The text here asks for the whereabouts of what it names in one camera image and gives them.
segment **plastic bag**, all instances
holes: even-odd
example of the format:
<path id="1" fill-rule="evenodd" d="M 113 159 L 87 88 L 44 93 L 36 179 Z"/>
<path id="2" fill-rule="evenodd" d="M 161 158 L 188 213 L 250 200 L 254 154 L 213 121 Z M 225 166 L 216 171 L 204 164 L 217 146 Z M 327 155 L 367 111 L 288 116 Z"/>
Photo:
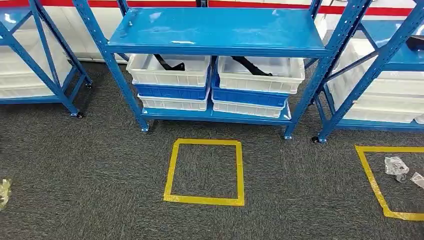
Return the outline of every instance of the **plastic bag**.
<path id="1" fill-rule="evenodd" d="M 11 193 L 11 184 L 10 179 L 3 179 L 3 183 L 0 184 L 0 211 L 5 208 L 6 204 L 9 201 L 9 195 Z"/>
<path id="2" fill-rule="evenodd" d="M 424 189 L 424 176 L 421 176 L 418 172 L 413 174 L 411 181 Z"/>
<path id="3" fill-rule="evenodd" d="M 407 174 L 410 169 L 398 156 L 386 157 L 384 159 L 385 173 L 389 175 Z"/>

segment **shelf board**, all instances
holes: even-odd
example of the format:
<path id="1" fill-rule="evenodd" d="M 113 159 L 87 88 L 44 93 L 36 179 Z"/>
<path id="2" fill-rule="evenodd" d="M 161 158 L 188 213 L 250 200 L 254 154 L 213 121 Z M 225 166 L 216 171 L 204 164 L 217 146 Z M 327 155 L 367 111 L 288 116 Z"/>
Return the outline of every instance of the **shelf board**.
<path id="1" fill-rule="evenodd" d="M 270 57 L 328 54 L 307 9 L 130 8 L 113 53 Z"/>
<path id="2" fill-rule="evenodd" d="M 403 20 L 363 20 L 361 30 L 374 46 L 384 46 L 395 34 Z M 421 25 L 413 35 L 423 35 Z M 385 71 L 424 71 L 424 52 L 412 51 L 406 43 L 399 48 L 389 63 L 384 66 Z"/>
<path id="3" fill-rule="evenodd" d="M 290 110 L 287 107 L 281 111 L 281 115 L 279 118 L 273 118 L 214 111 L 213 103 L 211 100 L 209 100 L 207 104 L 206 111 L 187 111 L 144 107 L 142 109 L 141 116 L 146 119 L 158 120 L 184 120 L 279 126 L 292 123 L 290 121 Z"/>
<path id="4" fill-rule="evenodd" d="M 424 124 L 342 119 L 336 129 L 424 132 Z"/>
<path id="5" fill-rule="evenodd" d="M 12 33 L 22 26 L 31 15 L 29 7 L 0 7 L 0 22 Z"/>
<path id="6" fill-rule="evenodd" d="M 60 102 L 59 98 L 55 95 L 0 98 L 0 104 L 50 104 Z"/>

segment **debris on floor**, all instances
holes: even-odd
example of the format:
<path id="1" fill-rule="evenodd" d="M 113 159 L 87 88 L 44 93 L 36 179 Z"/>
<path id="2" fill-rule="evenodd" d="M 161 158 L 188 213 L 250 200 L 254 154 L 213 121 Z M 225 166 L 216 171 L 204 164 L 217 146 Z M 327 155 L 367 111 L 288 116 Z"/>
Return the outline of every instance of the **debris on floor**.
<path id="1" fill-rule="evenodd" d="M 424 189 L 424 176 L 421 176 L 418 172 L 413 174 L 411 181 Z"/>
<path id="2" fill-rule="evenodd" d="M 9 201 L 9 195 L 11 194 L 11 180 L 3 179 L 2 184 L 0 184 L 0 211 L 5 208 L 6 204 Z"/>
<path id="3" fill-rule="evenodd" d="M 402 173 L 402 174 L 396 175 L 394 178 L 399 183 L 406 183 L 407 182 L 407 174 L 406 173 Z"/>
<path id="4" fill-rule="evenodd" d="M 384 159 L 385 173 L 389 175 L 407 174 L 410 169 L 398 156 L 386 157 Z"/>

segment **blue plastic bin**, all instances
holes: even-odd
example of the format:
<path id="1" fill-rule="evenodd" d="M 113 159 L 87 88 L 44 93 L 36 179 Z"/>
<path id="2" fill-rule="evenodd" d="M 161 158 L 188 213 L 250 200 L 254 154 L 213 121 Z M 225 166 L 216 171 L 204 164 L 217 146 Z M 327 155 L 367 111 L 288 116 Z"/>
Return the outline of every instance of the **blue plastic bin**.
<path id="1" fill-rule="evenodd" d="M 172 99 L 204 100 L 208 91 L 210 80 L 204 87 L 195 86 L 168 86 L 152 84 L 133 84 L 140 96 L 160 97 Z"/>
<path id="2" fill-rule="evenodd" d="M 285 93 L 220 88 L 220 77 L 216 72 L 212 75 L 211 85 L 213 99 L 218 101 L 284 107 L 289 97 Z"/>

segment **yellow floor tape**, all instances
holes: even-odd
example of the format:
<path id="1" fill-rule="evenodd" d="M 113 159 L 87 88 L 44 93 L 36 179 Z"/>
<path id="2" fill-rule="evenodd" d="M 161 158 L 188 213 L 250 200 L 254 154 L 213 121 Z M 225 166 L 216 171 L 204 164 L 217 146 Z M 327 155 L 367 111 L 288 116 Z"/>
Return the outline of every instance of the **yellow floor tape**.
<path id="1" fill-rule="evenodd" d="M 237 172 L 237 198 L 217 198 L 200 196 L 172 195 L 171 189 L 174 180 L 175 166 L 177 163 L 178 149 L 180 144 L 201 144 L 201 145 L 233 145 L 235 146 L 235 163 Z M 243 180 L 242 143 L 236 140 L 215 140 L 215 139 L 188 139 L 178 138 L 172 147 L 172 155 L 169 163 L 168 177 L 163 193 L 163 200 L 168 202 L 188 203 L 188 204 L 210 204 L 210 205 L 245 205 L 245 184 Z"/>
<path id="2" fill-rule="evenodd" d="M 370 165 L 368 164 L 367 158 L 365 157 L 366 152 L 383 152 L 383 153 L 424 153 L 424 147 L 403 147 L 403 146 L 356 146 L 356 151 L 359 155 L 360 162 L 362 163 L 363 169 L 365 170 L 366 176 L 368 177 L 371 188 L 374 191 L 375 197 L 377 198 L 380 206 L 383 208 L 383 214 L 389 218 L 410 220 L 410 221 L 424 221 L 424 213 L 412 213 L 412 212 L 396 212 L 389 209 L 386 200 L 380 191 L 379 185 L 374 178 L 373 171 L 371 171 Z"/>

